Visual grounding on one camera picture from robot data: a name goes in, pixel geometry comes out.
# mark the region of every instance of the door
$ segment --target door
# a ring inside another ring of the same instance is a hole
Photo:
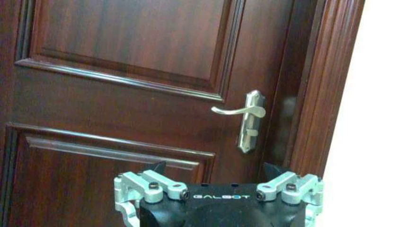
[[[177,181],[257,180],[291,0],[1,4],[2,226],[119,226],[113,177],[157,161]],[[243,153],[242,116],[210,108],[251,90],[266,115]]]

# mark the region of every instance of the bolt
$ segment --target bolt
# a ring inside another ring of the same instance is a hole
[[[179,199],[181,200],[187,200],[189,199],[189,191],[186,191],[186,190],[181,191]]]
[[[158,183],[157,182],[149,182],[149,189],[158,189]]]
[[[265,194],[258,190],[255,193],[255,198],[258,201],[263,201],[265,200]]]
[[[285,189],[286,189],[287,191],[290,191],[290,192],[295,192],[295,191],[297,191],[295,184],[287,183],[287,184],[285,185]]]

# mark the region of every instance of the wall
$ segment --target wall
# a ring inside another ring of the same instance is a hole
[[[401,0],[365,2],[317,227],[404,226],[402,9]]]

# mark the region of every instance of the door lock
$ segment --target door lock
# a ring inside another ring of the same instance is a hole
[[[222,115],[242,115],[238,148],[243,153],[247,153],[254,149],[257,143],[259,120],[265,116],[265,109],[262,108],[265,97],[257,90],[250,91],[246,94],[245,107],[235,110],[222,110],[215,106],[210,110]]]

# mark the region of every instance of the door handle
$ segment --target door handle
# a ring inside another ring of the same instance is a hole
[[[213,106],[210,108],[210,110],[217,113],[217,114],[222,114],[222,115],[235,115],[235,114],[245,114],[249,113],[251,115],[254,115],[258,118],[262,118],[265,116],[265,109],[259,106],[249,106],[249,107],[243,107],[241,109],[237,110],[222,110],[218,109],[215,106]]]
[[[265,116],[265,109],[262,108],[265,97],[257,90],[250,91],[245,98],[245,107],[235,110],[222,110],[215,106],[210,110],[222,115],[242,115],[238,144],[237,147],[242,153],[247,153],[255,148],[259,121]]]

